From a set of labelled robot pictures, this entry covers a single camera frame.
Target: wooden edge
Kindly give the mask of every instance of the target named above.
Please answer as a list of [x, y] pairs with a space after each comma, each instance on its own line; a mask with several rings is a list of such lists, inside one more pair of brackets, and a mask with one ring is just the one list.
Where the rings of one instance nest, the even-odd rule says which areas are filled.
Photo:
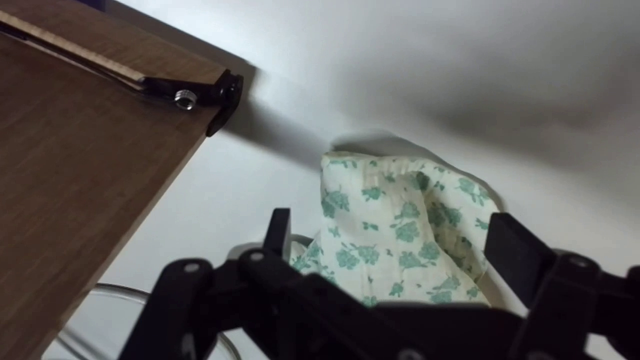
[[73, 316], [73, 311], [80, 308], [80, 304], [86, 300], [86, 296], [93, 290], [105, 267], [112, 263], [112, 260], [120, 254], [120, 249], [128, 243], [128, 240], [133, 235], [133, 232], [139, 227], [139, 224], [146, 220], [146, 215], [152, 212], [152, 208], [160, 202], [163, 192], [173, 184], [176, 176], [181, 171], [181, 168], [188, 163], [188, 159], [196, 153], [199, 144], [203, 142], [203, 135], [190, 147], [190, 151], [181, 158], [181, 162], [173, 168], [173, 171], [165, 178], [165, 181], [160, 185], [156, 195], [144, 206], [144, 209], [137, 213], [137, 218], [132, 222], [128, 232], [122, 233], [120, 241], [110, 249], [110, 254], [103, 258], [103, 262], [95, 267], [93, 275], [86, 282], [82, 291], [77, 291], [75, 300], [69, 302], [69, 306], [61, 311], [59, 319], [51, 329], [42, 336], [42, 344], [37, 346], [39, 358], [44, 356], [46, 347], [56, 340], [59, 329], [67, 324], [67, 319]]
[[65, 51], [69, 51], [73, 55], [80, 55], [80, 58], [83, 58], [88, 62], [93, 62], [93, 64], [97, 64], [97, 66], [122, 75], [123, 80], [144, 82], [144, 77], [146, 77], [142, 71], [137, 71], [137, 70], [133, 70], [133, 68], [130, 68], [126, 64], [114, 62], [114, 60], [110, 60], [110, 58], [105, 58], [105, 55], [102, 55], [97, 51], [82, 47], [82, 45], [61, 38], [61, 35], [56, 35], [56, 33], [51, 33], [51, 32], [48, 32], [44, 27], [37, 27], [37, 25], [30, 24], [30, 21], [23, 21], [23, 19], [11, 15], [11, 13], [2, 12], [2, 10], [0, 10], [0, 21], [5, 24], [5, 25], [15, 27], [19, 32], [26, 32], [26, 33], [34, 35], [34, 38], [42, 40], [44, 44], [50, 44], [54, 47], [61, 47], [61, 49], [65, 49]]

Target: wooden board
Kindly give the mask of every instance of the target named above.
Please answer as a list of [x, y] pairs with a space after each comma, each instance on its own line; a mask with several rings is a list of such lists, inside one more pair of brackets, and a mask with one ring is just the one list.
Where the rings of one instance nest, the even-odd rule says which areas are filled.
[[223, 71], [223, 66], [73, 0], [0, 0], [0, 21], [132, 82], [152, 75], [211, 83]]
[[0, 358], [21, 360], [42, 353], [215, 112], [180, 112], [4, 35], [0, 68]]

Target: black clamp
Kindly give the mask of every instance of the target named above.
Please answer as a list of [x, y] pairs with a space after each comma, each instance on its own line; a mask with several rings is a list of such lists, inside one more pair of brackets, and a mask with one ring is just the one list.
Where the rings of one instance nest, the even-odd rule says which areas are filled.
[[206, 135], [215, 133], [236, 112], [242, 98], [242, 75], [223, 70], [215, 83], [180, 82], [165, 77], [144, 77], [146, 93], [165, 98], [180, 110], [194, 110], [196, 105], [217, 105], [217, 114], [210, 119]]
[[165, 266], [120, 360], [203, 360], [234, 328], [279, 360], [592, 360], [587, 333], [640, 358], [640, 267], [605, 274], [550, 249], [510, 213], [491, 215], [484, 252], [529, 308], [526, 318], [477, 304], [361, 306], [281, 260], [287, 227], [289, 209], [275, 209], [262, 248], [217, 267], [197, 258]]

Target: wood grain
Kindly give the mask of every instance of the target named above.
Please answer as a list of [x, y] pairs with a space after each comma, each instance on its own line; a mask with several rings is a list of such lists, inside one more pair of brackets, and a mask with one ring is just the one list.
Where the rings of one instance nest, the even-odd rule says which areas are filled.
[[[39, 7], [30, 15], [56, 24]], [[180, 64], [146, 70], [181, 75]], [[0, 358], [21, 360], [42, 353], [214, 110], [180, 112], [2, 35], [0, 68]]]
[[223, 71], [223, 66], [73, 0], [0, 0], [2, 21], [130, 82], [152, 75], [211, 83]]

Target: bolt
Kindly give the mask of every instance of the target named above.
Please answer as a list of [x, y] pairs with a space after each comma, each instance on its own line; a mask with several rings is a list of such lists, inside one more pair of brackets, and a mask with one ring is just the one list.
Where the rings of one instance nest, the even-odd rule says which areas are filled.
[[196, 344], [192, 333], [181, 336], [180, 349], [184, 360], [196, 360]]
[[248, 256], [248, 260], [251, 260], [251, 262], [262, 262], [262, 260], [263, 260], [263, 254], [262, 254], [262, 252], [254, 252], [254, 254]]
[[186, 266], [184, 266], [184, 271], [197, 271], [199, 269], [199, 263], [196, 263], [196, 262], [188, 262]]
[[589, 267], [589, 266], [592, 266], [589, 260], [579, 258], [579, 256], [571, 256], [569, 262], [571, 262], [573, 266], [577, 266], [577, 267]]
[[186, 112], [194, 110], [196, 101], [197, 101], [197, 96], [186, 87], [178, 90], [173, 96], [173, 103]]
[[397, 360], [423, 360], [423, 356], [411, 347], [401, 347]]
[[527, 351], [526, 360], [554, 360], [554, 356], [550, 356], [546, 351]]
[[628, 274], [626, 274], [626, 277], [628, 277], [629, 282], [640, 283], [640, 266], [629, 267]]

